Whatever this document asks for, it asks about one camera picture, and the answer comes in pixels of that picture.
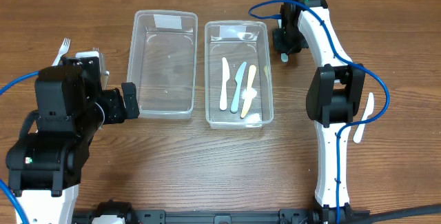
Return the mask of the thick handled metal fork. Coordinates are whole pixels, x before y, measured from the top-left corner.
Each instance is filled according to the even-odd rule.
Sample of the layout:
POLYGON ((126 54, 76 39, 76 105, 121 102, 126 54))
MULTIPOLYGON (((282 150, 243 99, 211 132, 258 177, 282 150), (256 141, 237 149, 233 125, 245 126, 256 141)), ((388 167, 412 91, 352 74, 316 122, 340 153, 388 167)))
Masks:
POLYGON ((109 75, 110 75, 110 72, 109 72, 109 71, 105 71, 105 72, 101 75, 101 83, 102 83, 102 89, 103 89, 103 90, 106 90, 107 83, 108 83, 108 79, 109 79, 109 75))

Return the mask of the yellow plastic knife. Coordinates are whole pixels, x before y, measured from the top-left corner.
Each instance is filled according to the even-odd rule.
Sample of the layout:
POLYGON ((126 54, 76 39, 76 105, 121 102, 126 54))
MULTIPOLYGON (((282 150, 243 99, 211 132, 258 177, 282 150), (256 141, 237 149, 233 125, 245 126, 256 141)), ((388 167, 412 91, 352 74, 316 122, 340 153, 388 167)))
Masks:
POLYGON ((250 65, 247 71, 247 77, 246 77, 246 88, 245 88, 245 98, 243 102, 243 106, 240 112, 240 117, 244 119, 249 112, 249 109, 252 104, 253 97, 253 82, 254 78, 256 76, 257 67, 255 65, 250 65))

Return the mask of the light blue plastic knife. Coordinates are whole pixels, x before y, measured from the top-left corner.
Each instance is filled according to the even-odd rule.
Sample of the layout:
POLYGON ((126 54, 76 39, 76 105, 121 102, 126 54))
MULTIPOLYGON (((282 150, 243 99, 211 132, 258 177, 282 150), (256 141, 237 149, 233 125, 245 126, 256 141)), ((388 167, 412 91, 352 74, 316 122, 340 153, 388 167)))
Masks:
POLYGON ((245 68, 247 66, 247 62, 244 61, 235 76, 235 82, 236 82, 236 89, 234 92, 234 97, 232 99, 232 104, 231 104, 231 108, 230 108, 230 112, 231 113, 237 113, 238 111, 238 106, 239 106, 239 98, 240 98, 240 89, 241 89, 241 85, 242 85, 242 81, 243 81, 243 76, 245 73, 245 68))

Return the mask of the white plastic knife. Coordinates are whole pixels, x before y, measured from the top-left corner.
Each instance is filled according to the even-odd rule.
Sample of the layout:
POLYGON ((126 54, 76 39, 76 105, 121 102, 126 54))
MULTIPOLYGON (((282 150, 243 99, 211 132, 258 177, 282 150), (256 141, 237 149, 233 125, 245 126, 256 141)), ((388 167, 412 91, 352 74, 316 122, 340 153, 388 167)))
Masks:
MULTIPOLYGON (((369 95, 368 95, 365 111, 364 111, 363 116, 362 116, 362 121, 366 121, 369 118, 369 116, 373 114, 374 105, 375 105, 375 98, 374 98, 373 93, 370 92, 369 95)), ((363 124, 359 124, 357 129, 356 129, 356 131, 355 131, 355 133, 354 133, 354 136, 353 136, 353 142, 354 143, 360 143, 361 142, 364 130, 365 130, 365 124, 364 123, 363 124)))
POLYGON ((229 81, 230 73, 229 73, 229 64, 225 57, 222 58, 222 84, 220 91, 220 102, 219 108, 221 111, 225 111, 227 109, 227 82, 229 81))

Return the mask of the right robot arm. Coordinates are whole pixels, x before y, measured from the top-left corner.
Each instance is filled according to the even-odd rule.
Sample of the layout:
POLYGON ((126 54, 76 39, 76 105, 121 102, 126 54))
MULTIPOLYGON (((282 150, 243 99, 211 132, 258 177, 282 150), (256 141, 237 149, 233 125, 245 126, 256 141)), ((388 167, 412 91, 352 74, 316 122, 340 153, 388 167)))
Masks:
POLYGON ((318 139, 316 205, 322 213, 345 212, 348 124, 358 113, 365 73, 353 68, 330 23, 326 0, 284 0, 279 26, 272 32, 283 55, 310 50, 316 72, 306 96, 306 111, 318 139))

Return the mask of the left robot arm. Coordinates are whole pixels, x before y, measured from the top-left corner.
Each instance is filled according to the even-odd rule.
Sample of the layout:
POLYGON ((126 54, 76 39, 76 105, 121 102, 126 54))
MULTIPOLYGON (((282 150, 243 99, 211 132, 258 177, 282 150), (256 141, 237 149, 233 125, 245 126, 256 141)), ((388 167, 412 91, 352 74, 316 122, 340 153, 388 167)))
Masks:
POLYGON ((139 117, 136 86, 107 89, 103 54, 79 52, 35 72, 37 109, 6 155, 1 188, 18 223, 71 223, 95 133, 139 117))

